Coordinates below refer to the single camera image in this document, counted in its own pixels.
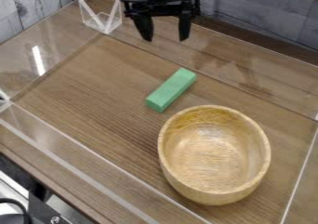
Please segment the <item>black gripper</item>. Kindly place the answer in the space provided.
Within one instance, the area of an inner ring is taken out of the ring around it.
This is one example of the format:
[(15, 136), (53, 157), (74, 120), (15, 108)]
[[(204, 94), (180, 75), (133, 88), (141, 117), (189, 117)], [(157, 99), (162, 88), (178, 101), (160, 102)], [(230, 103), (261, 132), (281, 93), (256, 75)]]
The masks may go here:
[(134, 25), (146, 41), (153, 40), (154, 25), (152, 17), (180, 16), (180, 39), (190, 35), (192, 16), (198, 16), (201, 0), (121, 0), (125, 15), (133, 17)]

